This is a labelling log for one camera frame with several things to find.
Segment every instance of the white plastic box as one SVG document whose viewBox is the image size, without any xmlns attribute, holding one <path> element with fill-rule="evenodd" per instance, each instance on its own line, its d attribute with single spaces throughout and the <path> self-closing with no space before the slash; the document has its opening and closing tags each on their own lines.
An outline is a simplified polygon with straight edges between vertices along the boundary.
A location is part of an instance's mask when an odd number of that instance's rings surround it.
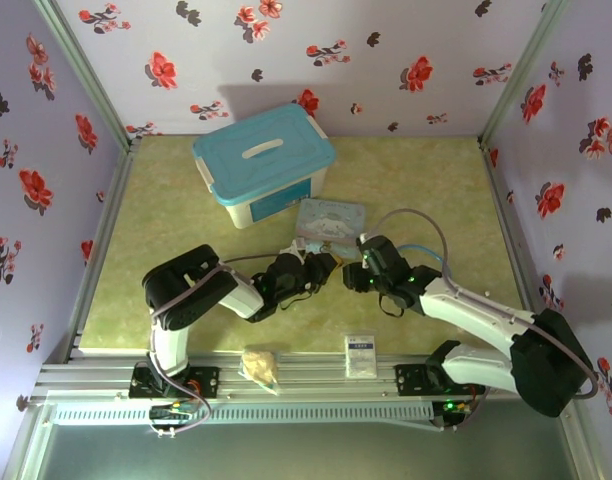
<svg viewBox="0 0 612 480">
<path fill-rule="evenodd" d="M 335 160 L 326 134 L 294 104 L 202 136 L 193 153 L 206 186 L 237 228 L 319 195 Z"/>
</svg>

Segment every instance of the floral wallpaper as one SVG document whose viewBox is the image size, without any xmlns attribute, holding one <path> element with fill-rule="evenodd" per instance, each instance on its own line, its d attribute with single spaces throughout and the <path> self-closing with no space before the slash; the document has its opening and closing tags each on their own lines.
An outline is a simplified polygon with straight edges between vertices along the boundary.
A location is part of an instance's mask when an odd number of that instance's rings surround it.
<svg viewBox="0 0 612 480">
<path fill-rule="evenodd" d="M 292 101 L 329 135 L 409 136 L 481 133 L 544 0 L 56 3 L 129 136 Z"/>
<path fill-rule="evenodd" d="M 533 294 L 596 365 L 583 405 L 612 478 L 612 0 L 568 7 L 488 147 Z"/>
<path fill-rule="evenodd" d="M 68 329 L 119 152 L 32 3 L 0 0 L 0 478 Z"/>
</svg>

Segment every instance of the blue cable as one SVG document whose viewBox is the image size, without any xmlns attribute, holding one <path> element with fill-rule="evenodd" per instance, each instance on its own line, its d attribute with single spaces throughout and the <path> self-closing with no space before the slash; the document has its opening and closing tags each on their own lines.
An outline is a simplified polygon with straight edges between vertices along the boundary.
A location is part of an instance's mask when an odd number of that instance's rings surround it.
<svg viewBox="0 0 612 480">
<path fill-rule="evenodd" d="M 440 257 L 439 255 L 437 255 L 435 252 L 433 252 L 430 248 L 424 247 L 423 245 L 417 245 L 415 243 L 407 243 L 405 245 L 400 245 L 399 247 L 397 247 L 397 250 L 420 250 L 424 253 L 427 253 L 428 255 L 432 256 L 433 258 L 435 258 L 435 260 L 437 260 L 440 264 L 443 262 L 442 261 L 442 257 Z M 450 277 L 452 277 L 452 274 L 450 272 L 450 268 L 448 267 L 448 265 L 446 265 L 446 271 L 448 273 L 448 275 Z"/>
</svg>

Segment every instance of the blue lid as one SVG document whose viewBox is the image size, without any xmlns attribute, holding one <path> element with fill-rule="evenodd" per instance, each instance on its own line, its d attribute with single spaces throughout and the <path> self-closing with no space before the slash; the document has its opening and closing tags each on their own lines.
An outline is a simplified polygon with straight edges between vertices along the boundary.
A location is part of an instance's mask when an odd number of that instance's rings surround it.
<svg viewBox="0 0 612 480">
<path fill-rule="evenodd" d="M 335 149 L 309 118 L 288 104 L 198 138 L 193 153 L 210 172 L 217 201 L 237 205 L 333 163 Z"/>
</svg>

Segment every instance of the green table surface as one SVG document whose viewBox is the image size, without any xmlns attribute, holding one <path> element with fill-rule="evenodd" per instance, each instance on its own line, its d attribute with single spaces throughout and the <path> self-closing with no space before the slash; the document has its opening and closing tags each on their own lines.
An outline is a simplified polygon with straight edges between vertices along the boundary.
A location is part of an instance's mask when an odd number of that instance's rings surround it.
<svg viewBox="0 0 612 480">
<path fill-rule="evenodd" d="M 198 245 L 222 259 L 278 252 L 295 235 L 297 207 L 249 228 L 236 229 L 226 209 L 206 189 L 195 167 L 194 137 L 146 137 L 130 174 L 82 348 L 146 348 L 150 322 L 141 280 L 151 268 Z M 412 207 L 442 226 L 455 281 L 491 299 L 520 307 L 517 288 L 475 138 L 333 138 L 337 160 L 320 198 L 362 203 L 366 225 L 395 208 Z M 398 215 L 382 233 L 393 243 L 441 244 L 421 218 Z M 438 262 L 406 252 L 411 265 Z M 234 264 L 244 274 L 264 271 L 270 260 Z M 216 306 L 192 327 L 189 350 L 241 351 L 264 346 L 291 352 L 342 352 L 344 335 L 376 336 L 378 353 L 426 354 L 448 339 L 479 344 L 469 334 L 433 318 L 406 312 L 392 318 L 377 294 L 346 290 L 341 271 L 307 301 L 258 324 Z"/>
</svg>

